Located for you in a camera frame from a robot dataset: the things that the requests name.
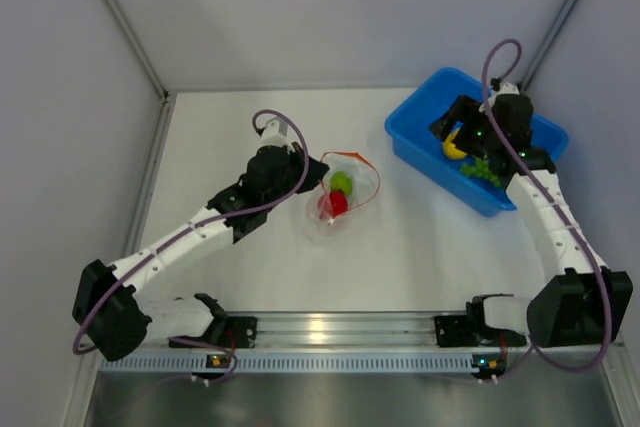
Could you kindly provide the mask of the yellow fake pepper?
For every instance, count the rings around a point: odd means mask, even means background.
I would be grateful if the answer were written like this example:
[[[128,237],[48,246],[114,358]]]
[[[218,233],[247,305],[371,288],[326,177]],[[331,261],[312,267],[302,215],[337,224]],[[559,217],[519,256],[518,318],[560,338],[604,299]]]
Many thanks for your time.
[[[460,161],[467,156],[467,154],[464,151],[460,150],[455,144],[455,138],[458,132],[458,129],[451,132],[442,143],[442,150],[444,155],[448,159],[454,161]]]

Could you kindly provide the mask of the clear zip top bag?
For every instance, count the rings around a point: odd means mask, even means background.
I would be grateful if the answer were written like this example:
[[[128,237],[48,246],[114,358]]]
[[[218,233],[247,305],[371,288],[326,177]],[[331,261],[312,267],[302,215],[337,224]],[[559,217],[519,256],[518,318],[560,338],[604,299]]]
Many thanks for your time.
[[[327,151],[320,161],[329,170],[305,207],[305,235],[314,243],[342,236],[380,191],[381,176],[358,152]]]

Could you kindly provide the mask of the green fake lettuce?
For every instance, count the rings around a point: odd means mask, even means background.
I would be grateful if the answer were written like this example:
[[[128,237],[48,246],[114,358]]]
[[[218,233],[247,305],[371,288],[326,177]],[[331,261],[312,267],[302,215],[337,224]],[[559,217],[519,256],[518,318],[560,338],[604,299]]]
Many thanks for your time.
[[[499,178],[491,172],[486,158],[475,157],[472,163],[463,163],[459,171],[467,178],[482,180],[494,188],[500,189],[502,187]]]

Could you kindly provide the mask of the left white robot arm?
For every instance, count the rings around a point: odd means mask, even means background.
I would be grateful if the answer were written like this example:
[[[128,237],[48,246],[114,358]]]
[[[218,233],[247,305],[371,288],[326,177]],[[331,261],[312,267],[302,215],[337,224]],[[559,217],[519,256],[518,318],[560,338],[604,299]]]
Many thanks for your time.
[[[212,347],[226,333],[227,314],[205,293],[153,301],[145,292],[171,280],[212,253],[230,247],[264,225],[268,214],[294,194],[319,186],[327,164],[298,144],[266,146],[238,181],[218,192],[185,224],[138,252],[82,271],[72,317],[79,331],[76,355],[97,350],[117,361],[146,343]]]

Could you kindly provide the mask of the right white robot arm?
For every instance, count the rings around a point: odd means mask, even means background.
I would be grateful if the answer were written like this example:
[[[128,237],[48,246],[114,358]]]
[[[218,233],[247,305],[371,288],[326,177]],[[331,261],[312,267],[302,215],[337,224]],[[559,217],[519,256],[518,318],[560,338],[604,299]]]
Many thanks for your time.
[[[491,343],[503,329],[528,335],[539,347],[614,341],[633,292],[624,271],[612,271],[593,251],[561,192],[556,166],[533,145],[533,105],[516,91],[501,91],[483,105],[456,98],[429,129],[457,149],[485,159],[516,206],[538,252],[546,277],[522,319],[509,319],[493,301],[466,320],[468,335]]]

